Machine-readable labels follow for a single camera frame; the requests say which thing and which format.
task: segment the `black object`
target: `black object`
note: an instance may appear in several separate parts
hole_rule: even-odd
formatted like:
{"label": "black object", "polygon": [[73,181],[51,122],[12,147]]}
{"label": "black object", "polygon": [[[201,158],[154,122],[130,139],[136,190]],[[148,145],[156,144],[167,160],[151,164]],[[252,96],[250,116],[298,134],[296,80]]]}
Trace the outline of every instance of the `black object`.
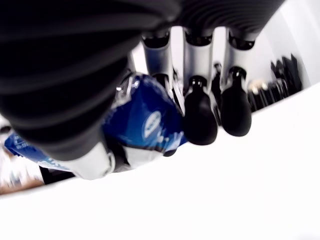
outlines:
{"label": "black object", "polygon": [[235,137],[245,136],[251,127],[251,106],[242,81],[246,72],[240,67],[233,67],[229,74],[232,86],[221,94],[221,124],[224,130]]}
{"label": "black object", "polygon": [[164,154],[163,154],[163,156],[164,157],[171,157],[173,154],[175,154],[176,153],[176,151],[177,151],[177,149],[174,149],[174,150],[170,150],[170,151],[166,151]]}
{"label": "black object", "polygon": [[190,79],[192,92],[185,98],[183,131],[187,140],[196,145],[212,144],[217,137],[218,125],[211,110],[209,96],[203,91],[207,80],[201,76]]}
{"label": "black object", "polygon": [[39,166],[42,179],[45,185],[53,184],[62,180],[74,178],[75,175],[69,171],[61,171],[55,169],[48,169]]}

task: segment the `white label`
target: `white label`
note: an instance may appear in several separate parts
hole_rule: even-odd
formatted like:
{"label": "white label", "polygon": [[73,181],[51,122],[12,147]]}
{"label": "white label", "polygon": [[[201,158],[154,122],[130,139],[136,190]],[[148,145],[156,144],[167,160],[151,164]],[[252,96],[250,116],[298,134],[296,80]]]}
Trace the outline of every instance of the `white label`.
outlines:
{"label": "white label", "polygon": [[144,125],[144,138],[150,136],[150,134],[159,126],[161,122],[161,113],[154,111],[150,114]]}

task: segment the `white surface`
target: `white surface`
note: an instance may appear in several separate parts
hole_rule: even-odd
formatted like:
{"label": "white surface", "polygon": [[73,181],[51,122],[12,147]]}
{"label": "white surface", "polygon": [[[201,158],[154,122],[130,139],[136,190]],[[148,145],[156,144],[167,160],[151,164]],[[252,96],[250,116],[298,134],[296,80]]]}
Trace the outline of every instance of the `white surface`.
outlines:
{"label": "white surface", "polygon": [[137,170],[0,200],[5,239],[320,239],[320,85]]}

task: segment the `blue plastic bag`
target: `blue plastic bag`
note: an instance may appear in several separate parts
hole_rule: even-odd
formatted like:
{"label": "blue plastic bag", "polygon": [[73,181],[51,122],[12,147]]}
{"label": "blue plastic bag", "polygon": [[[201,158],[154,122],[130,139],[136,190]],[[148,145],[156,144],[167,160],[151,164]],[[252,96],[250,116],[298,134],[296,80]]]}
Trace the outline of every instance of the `blue plastic bag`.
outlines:
{"label": "blue plastic bag", "polygon": [[[107,136],[123,146],[132,168],[186,142],[177,105],[154,78],[139,73],[128,76],[117,87],[114,102],[101,127]],[[13,154],[41,167],[68,171],[16,133],[11,134],[4,145]]]}

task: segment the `white wall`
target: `white wall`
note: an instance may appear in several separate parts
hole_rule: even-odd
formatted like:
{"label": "white wall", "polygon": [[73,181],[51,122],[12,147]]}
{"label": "white wall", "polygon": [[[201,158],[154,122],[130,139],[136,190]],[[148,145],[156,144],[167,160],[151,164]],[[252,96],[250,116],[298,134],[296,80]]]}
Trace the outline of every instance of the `white wall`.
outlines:
{"label": "white wall", "polygon": [[305,88],[320,82],[319,10],[319,0],[287,0],[264,29],[276,57],[296,56]]}

